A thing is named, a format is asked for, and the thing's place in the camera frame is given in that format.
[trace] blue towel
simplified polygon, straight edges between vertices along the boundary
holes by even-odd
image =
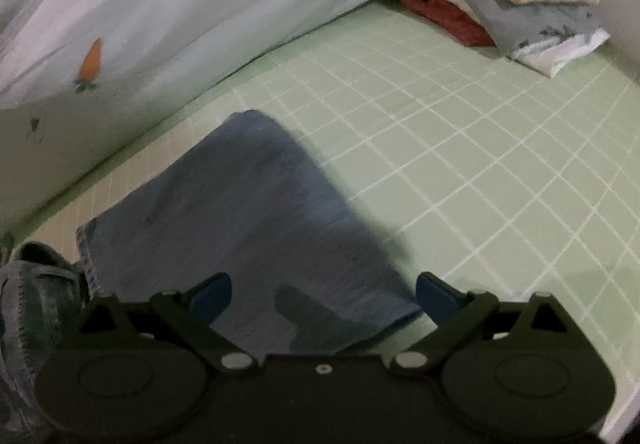
[[[259,359],[337,352],[418,312],[345,200],[255,110],[233,114],[77,238],[90,290],[124,301],[227,273],[232,301],[211,327]]]

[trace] orange carrot print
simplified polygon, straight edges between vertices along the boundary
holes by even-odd
[[[89,52],[80,65],[78,78],[76,79],[76,94],[84,92],[87,89],[94,90],[97,87],[94,83],[94,79],[97,78],[100,73],[101,59],[102,38],[98,38],[94,41],[94,44],[91,45]]]

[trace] white grout line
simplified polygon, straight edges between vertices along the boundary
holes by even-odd
[[[399,87],[394,84],[392,81],[386,80],[388,81],[391,85],[393,85],[396,89],[399,89]],[[357,88],[354,88],[353,90],[355,90],[356,92],[358,92],[365,100],[369,101],[369,104],[372,104],[372,106],[375,106],[380,112],[382,112],[383,114],[387,115],[387,117],[389,117],[389,119],[394,123],[394,126],[399,126],[400,128],[404,129],[409,135],[411,135],[415,140],[417,140],[420,144],[422,144],[425,148],[428,148],[428,145],[417,135],[414,134],[414,132],[412,132],[410,129],[408,129],[404,124],[402,124],[401,121],[396,120],[395,118],[393,118],[391,115],[389,115],[386,110],[384,108],[382,108],[377,102],[376,100],[377,98],[370,98],[369,96],[365,96],[364,94],[362,94]],[[355,129],[355,127],[348,121],[345,120],[345,122],[354,129],[354,131],[357,132],[357,130]],[[357,132],[358,135],[360,135],[361,137],[365,137],[363,134],[361,134],[360,132]],[[391,168],[393,169],[396,165],[394,163],[392,163],[387,157],[386,155],[384,155],[384,153],[382,153],[373,143],[370,142],[370,140],[372,139],[373,136],[369,136],[365,139],[366,144],[378,155],[380,156],[383,160],[386,161],[386,163],[388,163]],[[418,188],[412,181],[411,179],[409,179],[406,175],[404,175],[402,172],[396,172],[396,174],[399,175],[400,178],[402,178],[405,183],[407,183],[409,185],[409,187],[411,187],[413,189],[413,191],[425,202],[425,204],[430,204],[431,201],[429,200],[428,196],[425,195],[425,193]],[[458,237],[459,240],[462,241],[462,243],[466,246],[467,250],[473,250],[473,248],[475,247],[475,244],[470,241],[467,237],[466,234],[462,233],[458,227],[450,221],[450,219],[444,215],[440,210],[435,209],[435,208],[429,208],[430,211],[433,211],[436,215],[438,215],[440,217],[440,220],[442,220],[447,227],[453,231],[456,236]],[[494,278],[495,282],[502,287],[502,289],[509,295],[509,296],[513,296],[513,291],[511,290],[511,288],[509,287],[509,285],[500,277],[500,275],[495,271],[495,269],[493,269],[493,267],[484,259],[484,257],[480,254],[477,255],[477,258],[484,264],[484,266],[486,267],[487,271],[489,272],[489,274],[492,275],[492,278]]]

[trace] green tile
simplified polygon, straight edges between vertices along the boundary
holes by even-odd
[[[578,150],[584,143],[584,137],[559,117],[551,117],[545,123],[544,129],[569,150]]]
[[[378,74],[399,87],[421,77],[415,70],[397,62],[393,62],[393,64],[378,71]]]
[[[389,234],[403,227],[426,208],[424,201],[398,175],[392,175],[358,197],[374,222]]]
[[[474,186],[507,218],[513,217],[533,197],[499,164],[492,166],[474,180]]]
[[[349,87],[340,88],[322,100],[342,116],[367,103],[365,98]]]
[[[392,90],[381,98],[377,98],[376,103],[395,120],[404,119],[422,108],[418,101],[402,90]]]
[[[332,70],[332,73],[340,79],[340,81],[344,81],[349,85],[367,77],[370,74],[370,72],[362,65],[350,60],[341,63],[338,68]]]
[[[402,126],[393,126],[382,134],[372,137],[371,142],[396,167],[418,157],[425,150],[420,141]]]
[[[431,110],[423,110],[405,119],[402,124],[430,146],[439,144],[455,130]]]
[[[306,83],[318,76],[323,70],[318,67],[317,63],[313,63],[310,59],[300,56],[287,61],[282,64],[282,67],[287,70],[298,81]]]
[[[579,152],[578,156],[591,171],[599,176],[607,184],[610,183],[618,172],[618,168],[601,151],[596,150],[594,145],[587,143]]]
[[[392,119],[373,104],[366,104],[344,116],[363,135],[372,135],[393,124]]]
[[[463,184],[462,179],[433,153],[413,161],[402,172],[433,203],[440,202]]]
[[[311,90],[300,86],[292,88],[289,92],[281,95],[279,100],[287,107],[288,110],[295,112],[297,109],[307,106],[315,101],[316,97],[311,93]]]
[[[620,291],[610,283],[596,300],[591,316],[615,347],[634,337],[631,330],[636,316]]]
[[[455,70],[450,68],[436,70],[435,72],[432,72],[429,77],[440,86],[452,91],[459,90],[471,82],[462,74],[458,74]]]
[[[640,324],[638,322],[632,329],[632,333],[640,333]],[[635,382],[638,382],[640,379],[640,338],[631,337],[622,345],[620,359],[625,363],[626,368],[631,371]]]
[[[429,50],[429,56],[437,59],[445,65],[450,65],[457,61],[460,61],[466,54],[466,47],[458,45],[452,41],[448,41],[445,44]]]
[[[470,58],[465,58],[460,61],[456,61],[451,65],[451,68],[456,72],[462,74],[465,78],[472,81],[476,81],[487,74],[488,68],[486,65],[479,63],[478,61]]]
[[[505,154],[517,142],[492,120],[484,118],[470,126],[466,134],[494,157]]]
[[[351,86],[369,99],[378,98],[395,88],[391,83],[376,74],[370,74]]]
[[[605,267],[613,268],[625,250],[613,231],[597,214],[589,219],[580,232],[580,239]]]
[[[591,211],[587,202],[562,179],[554,180],[541,198],[574,231],[582,225]]]
[[[509,65],[499,71],[498,74],[505,79],[505,81],[521,90],[529,88],[531,85],[545,79],[542,74],[538,74],[535,70],[520,65],[517,62],[509,63]]]
[[[622,289],[629,303],[636,312],[640,312],[640,262],[629,252],[622,257],[622,261],[613,273],[613,280]]]
[[[440,210],[476,247],[502,227],[500,215],[469,186],[447,199]]]
[[[423,23],[422,25],[425,26],[425,28],[431,27],[431,23]],[[402,43],[414,49],[416,52],[425,53],[425,52],[428,52],[429,50],[432,50],[434,47],[443,44],[446,41],[446,39],[436,31],[428,31],[428,32],[429,34],[427,35],[420,34],[419,36],[405,40]]]
[[[526,290],[543,270],[542,260],[511,228],[494,238],[481,254],[515,293]]]
[[[614,193],[607,191],[598,206],[598,212],[613,227],[613,230],[628,242],[638,228],[638,220]]]
[[[536,127],[532,121],[508,104],[492,112],[490,117],[517,138],[526,137]]]
[[[505,81],[504,78],[500,77],[497,74],[487,76],[479,81],[479,83],[486,90],[488,90],[492,94],[495,94],[503,100],[512,98],[513,96],[517,96],[521,92],[521,90],[517,86],[512,85],[508,81]]]
[[[551,137],[544,130],[536,131],[526,141],[527,147],[537,153],[549,166],[556,170],[562,167],[571,159],[572,154],[567,148]]]
[[[392,65],[394,61],[389,56],[385,56],[380,52],[371,52],[370,54],[366,54],[358,58],[358,63],[365,66],[369,70],[377,72],[384,67]]]
[[[602,180],[577,159],[569,163],[569,166],[562,172],[562,176],[592,206],[597,204],[604,193],[605,185]]]
[[[561,99],[557,98],[552,92],[546,90],[540,85],[534,85],[526,91],[526,94],[534,98],[543,106],[546,106],[552,112],[558,110],[563,104]]]
[[[538,193],[554,176],[553,171],[524,146],[517,146],[505,155],[502,163],[535,193]]]
[[[468,87],[462,88],[457,91],[457,94],[467,103],[476,107],[485,114],[495,110],[500,106],[500,104],[502,104],[502,101],[498,97],[494,96],[477,83],[473,83]]]
[[[316,101],[298,110],[296,118],[306,131],[312,132],[335,119],[335,114],[324,103]]]
[[[281,96],[287,90],[291,90],[299,85],[299,83],[287,73],[280,74],[276,78],[264,83],[269,93],[274,96]]]
[[[449,96],[434,104],[431,109],[459,129],[480,117],[478,112],[457,96]]]
[[[268,73],[271,74],[271,79],[273,79],[274,81],[278,76],[281,77],[284,81],[287,81],[287,78],[290,78],[290,76],[281,68],[273,69]],[[239,74],[240,72],[236,72],[236,74],[232,74],[230,79],[231,78],[235,79],[237,76],[239,76]],[[260,78],[251,77],[244,83],[233,87],[233,90],[231,91],[236,96],[245,96],[248,93],[253,92],[255,90],[260,91],[260,90],[265,90],[266,88],[268,87],[264,84],[264,82]]]
[[[467,178],[491,164],[491,159],[463,135],[450,138],[436,150]]]
[[[326,72],[321,76],[307,82],[306,86],[316,96],[325,96],[327,94],[330,94],[331,92],[335,92],[336,90],[338,90],[338,88],[342,88],[344,86],[344,83],[341,82],[338,78],[335,78],[334,76]]]
[[[390,45],[385,46],[382,49],[382,52],[384,52],[387,56],[395,59],[396,61],[403,61],[407,58],[411,58],[412,56],[415,56],[418,53],[417,50],[414,50],[407,45],[396,43],[396,42],[393,42]]]
[[[558,117],[582,135],[591,135],[597,126],[595,122],[571,104],[560,110]]]
[[[436,70],[440,70],[444,66],[442,63],[426,54],[412,56],[411,58],[405,59],[403,63],[422,75],[431,74]]]
[[[366,145],[341,155],[330,164],[330,169],[355,192],[391,172],[389,164]]]
[[[360,137],[341,119],[324,125],[309,135],[310,143],[316,148],[315,153],[329,159],[355,146]]]
[[[340,43],[340,45],[336,46],[335,49],[345,56],[356,60],[360,60],[361,58],[369,54],[376,53],[376,51],[371,47],[368,47],[364,45],[364,43],[360,43],[359,41],[346,41]]]
[[[622,171],[625,172],[631,181],[640,185],[640,161],[633,157],[627,157],[622,166]]]
[[[518,216],[515,225],[548,262],[560,253],[571,236],[564,225],[537,200]]]
[[[464,292],[478,288],[489,290],[500,296],[500,298],[506,292],[503,290],[502,284],[476,257],[470,258],[458,270],[447,277],[447,283]]]
[[[271,97],[265,88],[260,92],[249,92],[247,95],[240,98],[248,108],[258,108],[272,99],[273,97]]]
[[[446,88],[425,78],[403,85],[402,90],[427,106],[449,94]]]
[[[441,276],[468,254],[459,237],[435,214],[429,213],[402,232],[401,247],[415,268]]]
[[[287,111],[278,100],[272,100],[268,103],[261,104],[259,109],[262,113],[267,114],[268,116],[273,117],[273,119],[276,120],[287,115]]]
[[[512,105],[521,114],[524,114],[535,123],[543,122],[551,115],[549,110],[527,94],[522,94],[516,97],[513,100]]]
[[[636,216],[640,216],[640,190],[626,175],[619,173],[613,181],[611,189],[617,193]]]
[[[593,134],[591,142],[616,164],[620,164],[624,160],[626,155],[625,150],[617,145],[612,138],[606,135],[603,129],[599,129]]]
[[[306,53],[306,56],[326,70],[334,70],[350,62],[350,59],[346,56],[325,45],[321,45],[309,51]]]

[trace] gray folded cloth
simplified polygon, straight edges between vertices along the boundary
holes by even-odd
[[[0,442],[47,435],[36,373],[88,300],[84,277],[44,244],[25,244],[0,267]]]
[[[255,110],[78,229],[92,292],[147,300],[217,272],[211,327],[261,359],[343,350],[418,312],[386,254],[308,155]]]
[[[526,4],[510,0],[465,0],[481,25],[505,54],[557,38],[558,43],[576,34],[588,37],[600,27],[592,5]]]

